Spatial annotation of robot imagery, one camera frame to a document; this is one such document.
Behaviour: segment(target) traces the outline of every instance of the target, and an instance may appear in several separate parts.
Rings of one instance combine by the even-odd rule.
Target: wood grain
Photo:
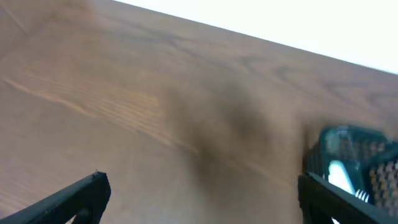
[[[0,0],[25,32],[33,32],[50,19],[65,0]]]
[[[25,38],[24,31],[0,4],[0,57]]]
[[[99,169],[103,223],[298,223],[322,127],[398,134],[391,74],[110,0],[68,1],[0,71],[2,217]]]

